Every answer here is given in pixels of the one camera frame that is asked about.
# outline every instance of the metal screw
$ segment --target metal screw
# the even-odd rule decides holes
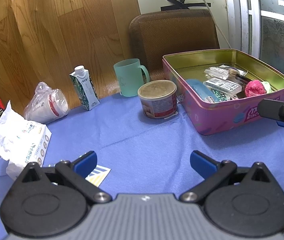
[[[224,160],[224,161],[222,161],[221,163],[222,163],[222,165],[225,165],[225,164],[227,164],[227,163],[231,163],[231,161],[230,161],[230,160]]]
[[[184,202],[192,202],[198,198],[198,195],[194,192],[186,192],[181,196],[181,200]]]
[[[94,195],[94,199],[99,203],[109,202],[112,198],[108,193],[98,192]]]
[[[61,160],[61,162],[66,164],[66,165],[69,165],[71,163],[70,161],[64,161],[64,160]]]

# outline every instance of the wooden board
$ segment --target wooden board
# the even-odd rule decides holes
[[[0,0],[0,97],[22,114],[38,82],[80,105],[69,74],[84,65],[99,98],[119,92],[113,65],[132,57],[138,0]]]

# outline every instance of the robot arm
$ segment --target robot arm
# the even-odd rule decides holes
[[[261,117],[276,120],[279,126],[284,127],[284,102],[263,99],[258,104],[258,113]]]
[[[284,192],[263,163],[238,167],[199,151],[190,163],[205,180],[179,199],[168,193],[114,200],[85,180],[95,152],[52,168],[29,163],[0,207],[7,240],[284,239]]]

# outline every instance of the electrical cable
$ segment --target electrical cable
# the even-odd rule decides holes
[[[208,3],[206,2],[206,0],[203,0],[203,2],[205,3],[205,6],[208,8],[208,10],[209,10],[209,12],[210,12],[210,14],[211,14],[211,17],[212,17],[212,19],[213,19],[213,22],[214,22],[214,24],[215,24],[215,26],[216,26],[216,28],[218,29],[218,31],[221,33],[221,35],[222,35],[223,38],[225,39],[225,41],[226,41],[227,45],[229,46],[229,48],[232,49],[232,47],[231,47],[229,41],[227,40],[226,36],[224,35],[224,33],[222,32],[222,30],[221,30],[220,27],[218,26],[217,22],[215,21],[215,18],[213,17],[213,14],[212,14],[212,12],[211,12],[211,9],[210,9]]]

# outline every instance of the tissue paper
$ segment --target tissue paper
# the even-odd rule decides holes
[[[9,101],[0,118],[0,156],[10,160],[6,173],[15,180],[29,162],[42,166],[50,138],[45,124],[25,120]]]

